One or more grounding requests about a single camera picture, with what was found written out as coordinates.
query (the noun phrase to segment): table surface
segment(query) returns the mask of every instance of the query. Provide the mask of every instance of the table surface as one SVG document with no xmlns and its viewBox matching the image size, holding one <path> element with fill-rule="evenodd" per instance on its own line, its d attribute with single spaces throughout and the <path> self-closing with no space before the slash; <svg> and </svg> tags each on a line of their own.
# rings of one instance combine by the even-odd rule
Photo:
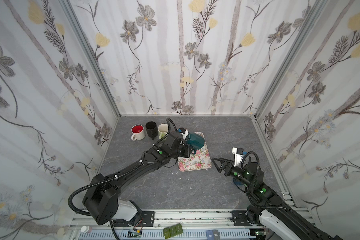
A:
<svg viewBox="0 0 360 240">
<path fill-rule="evenodd" d="M 280 188 L 273 174 L 259 137 L 250 117 L 171 117 L 177 127 L 192 132 L 202 132 L 210 157 L 234 160 L 232 147 L 254 151 L 260 158 L 264 182 L 280 194 Z M 100 173 L 108 175 L 137 161 L 141 153 L 158 140 L 145 136 L 132 141 L 131 128 L 136 124 L 154 121 L 157 125 L 166 123 L 165 117 L 121 117 L 109 143 Z M 119 196 L 133 200 L 141 209 L 245 209 L 248 198 L 236 188 L 232 177 L 218 173 L 215 166 L 208 170 L 181 172 L 176 164 L 172 168 L 162 167 L 131 183 Z"/>
</svg>

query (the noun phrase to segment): cup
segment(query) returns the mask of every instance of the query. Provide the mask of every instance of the cup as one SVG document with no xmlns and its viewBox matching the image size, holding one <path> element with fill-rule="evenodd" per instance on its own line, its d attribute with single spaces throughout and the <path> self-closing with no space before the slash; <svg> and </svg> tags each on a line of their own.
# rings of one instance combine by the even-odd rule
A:
<svg viewBox="0 0 360 240">
<path fill-rule="evenodd" d="M 168 132 L 168 124 L 166 123 L 160 124 L 157 129 L 158 129 L 158 138 L 161 139 Z"/>
<path fill-rule="evenodd" d="M 145 137 L 143 125 L 137 124 L 132 127 L 131 131 L 132 131 L 131 140 L 133 140 L 133 141 L 141 140 Z"/>
<path fill-rule="evenodd" d="M 157 124 L 155 122 L 147 122 L 145 124 L 145 129 L 147 130 L 148 137 L 152 138 L 152 140 L 154 140 L 155 137 L 157 137 L 158 130 L 157 130 Z"/>
</svg>

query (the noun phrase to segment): floral wallpaper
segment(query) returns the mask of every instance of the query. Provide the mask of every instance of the floral wallpaper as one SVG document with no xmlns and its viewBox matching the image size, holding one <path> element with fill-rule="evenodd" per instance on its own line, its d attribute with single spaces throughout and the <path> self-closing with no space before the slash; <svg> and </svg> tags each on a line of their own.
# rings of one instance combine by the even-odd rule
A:
<svg viewBox="0 0 360 240">
<path fill-rule="evenodd" d="M 254 114 L 312 0 L 70 0 L 122 114 Z"/>
<path fill-rule="evenodd" d="M 116 118 L 78 46 L 58 2 L 0 1 L 0 239 L 62 239 L 99 169 Z"/>
<path fill-rule="evenodd" d="M 327 2 L 257 118 L 298 204 L 360 239 L 360 1 Z"/>
</svg>

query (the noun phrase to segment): small white bottle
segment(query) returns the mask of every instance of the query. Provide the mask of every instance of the small white bottle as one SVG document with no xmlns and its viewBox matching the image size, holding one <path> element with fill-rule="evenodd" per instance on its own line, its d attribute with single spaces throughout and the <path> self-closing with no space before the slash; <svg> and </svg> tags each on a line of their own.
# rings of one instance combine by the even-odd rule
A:
<svg viewBox="0 0 360 240">
<path fill-rule="evenodd" d="M 82 226 L 80 231 L 82 233 L 90 233 L 92 231 L 92 228 L 90 226 Z"/>
</svg>

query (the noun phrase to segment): pink rose pattern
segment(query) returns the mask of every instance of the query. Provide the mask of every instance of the pink rose pattern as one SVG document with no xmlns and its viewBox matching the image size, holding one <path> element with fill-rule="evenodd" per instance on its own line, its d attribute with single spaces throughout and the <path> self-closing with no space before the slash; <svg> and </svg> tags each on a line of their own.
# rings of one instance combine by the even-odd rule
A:
<svg viewBox="0 0 360 240">
<path fill-rule="evenodd" d="M 197 150 L 195 155 L 191 155 L 191 157 L 189 158 L 179 157 L 178 162 L 179 170 L 182 172 L 208 169 L 212 167 L 211 158 L 209 157 L 209 152 L 206 144 L 200 150 Z"/>
</svg>

